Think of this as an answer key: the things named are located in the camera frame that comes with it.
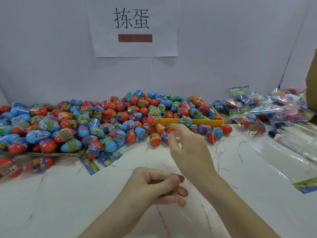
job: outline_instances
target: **person's right hand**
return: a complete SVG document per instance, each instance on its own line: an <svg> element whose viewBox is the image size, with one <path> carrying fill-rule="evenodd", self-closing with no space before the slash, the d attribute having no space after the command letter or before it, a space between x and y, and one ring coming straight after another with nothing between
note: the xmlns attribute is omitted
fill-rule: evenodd
<svg viewBox="0 0 317 238"><path fill-rule="evenodd" d="M175 130L168 139L171 156L182 174L196 188L201 182L218 177L204 138L183 124L171 124L171 127Z"/></svg>

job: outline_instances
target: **person's left hand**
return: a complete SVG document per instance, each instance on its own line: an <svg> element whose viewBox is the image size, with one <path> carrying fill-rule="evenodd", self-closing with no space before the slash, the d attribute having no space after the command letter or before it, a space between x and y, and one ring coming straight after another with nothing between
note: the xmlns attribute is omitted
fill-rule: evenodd
<svg viewBox="0 0 317 238"><path fill-rule="evenodd" d="M157 169L136 168L109 209L122 217L121 228L127 234L152 204L176 203L184 207L186 201L182 197L188 196L188 191L179 185L184 180L183 176Z"/></svg>

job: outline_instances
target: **human hand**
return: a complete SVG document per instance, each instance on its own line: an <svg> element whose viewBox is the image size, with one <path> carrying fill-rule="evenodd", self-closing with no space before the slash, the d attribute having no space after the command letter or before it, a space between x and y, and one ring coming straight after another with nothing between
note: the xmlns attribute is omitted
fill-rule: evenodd
<svg viewBox="0 0 317 238"><path fill-rule="evenodd" d="M152 204L176 203L184 207L186 201L182 197L188 196L188 191L179 185L184 179L156 169L136 168L109 207L113 215L122 217L120 229L124 235L133 230Z"/></svg>
<svg viewBox="0 0 317 238"><path fill-rule="evenodd" d="M182 174L196 188L206 179L218 177L204 138L182 124L171 124L171 127L175 130L168 139L171 156Z"/></svg>

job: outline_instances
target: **red rectangle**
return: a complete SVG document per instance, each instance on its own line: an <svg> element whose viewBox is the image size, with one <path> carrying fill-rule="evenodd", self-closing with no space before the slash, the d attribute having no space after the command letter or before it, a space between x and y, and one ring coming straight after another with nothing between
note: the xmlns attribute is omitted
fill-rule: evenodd
<svg viewBox="0 0 317 238"><path fill-rule="evenodd" d="M152 42L152 34L118 34L119 42Z"/></svg>

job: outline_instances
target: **chinese characters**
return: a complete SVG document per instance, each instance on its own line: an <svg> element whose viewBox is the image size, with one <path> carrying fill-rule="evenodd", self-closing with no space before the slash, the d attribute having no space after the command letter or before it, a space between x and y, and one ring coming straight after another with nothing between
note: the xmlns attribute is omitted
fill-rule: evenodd
<svg viewBox="0 0 317 238"><path fill-rule="evenodd" d="M128 29L128 27L134 27L134 28L147 28L149 29L147 25L147 19L149 18L147 12L148 10L144 9L133 9L135 11L134 17L131 19L128 16L130 16L131 12L127 11L125 8L122 11L118 11L116 8L116 12L113 14L116 14L116 19L114 20L117 23L116 28L124 27L125 29Z"/></svg>

